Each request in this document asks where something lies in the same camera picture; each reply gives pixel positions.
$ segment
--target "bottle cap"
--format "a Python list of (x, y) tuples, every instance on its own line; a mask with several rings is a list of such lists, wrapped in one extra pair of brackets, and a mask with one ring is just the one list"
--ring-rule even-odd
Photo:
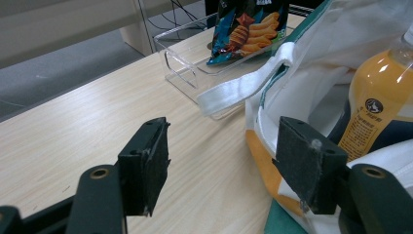
[(413, 23), (410, 25), (406, 33), (404, 33), (404, 40), (413, 46)]

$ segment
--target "wooden table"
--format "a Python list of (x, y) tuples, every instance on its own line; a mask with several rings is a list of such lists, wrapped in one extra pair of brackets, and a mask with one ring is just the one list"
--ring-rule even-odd
[(203, 117), (168, 83), (157, 54), (0, 123), (0, 205), (32, 215), (114, 164), (147, 120), (166, 116), (169, 176), (152, 217), (130, 233), (262, 233), (271, 196), (244, 140), (244, 112)]

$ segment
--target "orange fabric corner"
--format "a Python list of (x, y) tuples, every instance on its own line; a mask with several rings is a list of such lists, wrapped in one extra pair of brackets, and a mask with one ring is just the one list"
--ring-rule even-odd
[(299, 201), (279, 194), (278, 191), (280, 183), (282, 182), (282, 176), (276, 166), (273, 165), (270, 153), (264, 145), (262, 145), (255, 131), (246, 130), (245, 137), (255, 164), (258, 166), (258, 170), (264, 180), (264, 184), (271, 196), (273, 196), (274, 199), (276, 199), (285, 208), (289, 209), (296, 215), (302, 216), (303, 212), (300, 209)]

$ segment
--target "transparent acrylic container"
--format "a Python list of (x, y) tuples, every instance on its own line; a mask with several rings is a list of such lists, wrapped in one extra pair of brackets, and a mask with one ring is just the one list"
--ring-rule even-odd
[[(214, 31), (214, 27), (207, 29), (207, 20), (215, 16), (216, 14), (198, 19), (154, 38), (166, 79), (195, 103), (197, 96), (206, 90), (261, 67), (282, 43), (280, 41), (270, 45), (246, 58), (207, 65)], [(219, 120), (240, 107), (231, 107), (210, 117)]]

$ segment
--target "white bag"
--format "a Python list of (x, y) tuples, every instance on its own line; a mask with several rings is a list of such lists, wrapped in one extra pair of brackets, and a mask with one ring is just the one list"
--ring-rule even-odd
[[(198, 96), (205, 115), (245, 101), (246, 140), (270, 194), (310, 233), (340, 233), (338, 215), (303, 213), (299, 198), (271, 164), (280, 116), (309, 123), (327, 136), (336, 124), (356, 69), (386, 50), (413, 22), (413, 0), (322, 3), (255, 72)], [(413, 197), (413, 140), (369, 153), (358, 163), (382, 167)]]

